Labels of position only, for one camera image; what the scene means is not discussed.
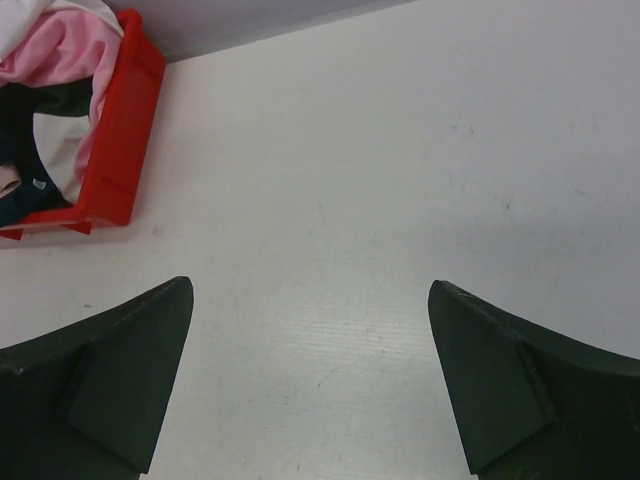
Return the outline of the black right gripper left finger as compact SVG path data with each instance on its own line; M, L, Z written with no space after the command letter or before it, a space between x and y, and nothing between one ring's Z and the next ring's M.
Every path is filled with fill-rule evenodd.
M193 284L179 276L2 349L2 478L148 473L192 312Z

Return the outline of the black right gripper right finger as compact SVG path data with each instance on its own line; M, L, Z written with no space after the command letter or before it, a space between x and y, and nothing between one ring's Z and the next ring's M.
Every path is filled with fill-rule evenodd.
M639 362L446 281L428 312L469 471L479 479L636 479Z

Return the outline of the pink t shirt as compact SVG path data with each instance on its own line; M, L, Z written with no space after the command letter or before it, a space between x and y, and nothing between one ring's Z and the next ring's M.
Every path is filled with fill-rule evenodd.
M95 131L106 101L122 35L85 10L39 16L21 42L1 61L1 84L48 87L92 79L89 130L79 144L75 174L84 177Z

